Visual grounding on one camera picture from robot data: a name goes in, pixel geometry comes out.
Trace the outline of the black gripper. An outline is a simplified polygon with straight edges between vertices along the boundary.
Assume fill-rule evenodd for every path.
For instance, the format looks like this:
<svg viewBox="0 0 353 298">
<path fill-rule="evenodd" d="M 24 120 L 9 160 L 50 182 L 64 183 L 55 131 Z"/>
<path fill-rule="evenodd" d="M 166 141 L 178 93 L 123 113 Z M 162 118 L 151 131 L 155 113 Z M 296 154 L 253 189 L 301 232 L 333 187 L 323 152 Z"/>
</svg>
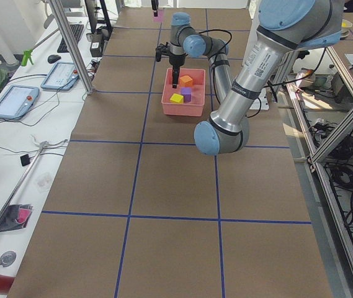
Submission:
<svg viewBox="0 0 353 298">
<path fill-rule="evenodd" d="M 158 17 L 159 1 L 151 0 L 153 16 Z M 179 83 L 180 67 L 184 66 L 186 52 L 181 46 L 173 43 L 160 43 L 155 49 L 156 62 L 160 62 L 162 57 L 167 56 L 172 68 L 172 88 L 176 89 Z"/>
</svg>

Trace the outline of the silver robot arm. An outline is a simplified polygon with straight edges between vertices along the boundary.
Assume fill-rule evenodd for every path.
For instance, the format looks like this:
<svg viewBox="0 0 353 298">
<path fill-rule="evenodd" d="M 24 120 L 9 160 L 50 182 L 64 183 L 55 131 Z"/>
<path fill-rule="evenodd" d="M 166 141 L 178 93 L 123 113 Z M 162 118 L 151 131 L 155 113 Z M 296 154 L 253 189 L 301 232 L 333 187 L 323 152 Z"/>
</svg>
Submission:
<svg viewBox="0 0 353 298">
<path fill-rule="evenodd" d="M 194 130 L 198 150 L 218 155 L 242 149 L 249 138 L 246 113 L 284 55 L 338 43 L 343 12 L 344 1 L 261 1 L 257 41 L 235 79 L 230 78 L 226 43 L 198 33 L 187 13 L 174 13 L 170 41 L 157 46 L 156 60 L 168 56 L 175 88 L 186 56 L 206 56 L 220 97 L 219 108 Z"/>
</svg>

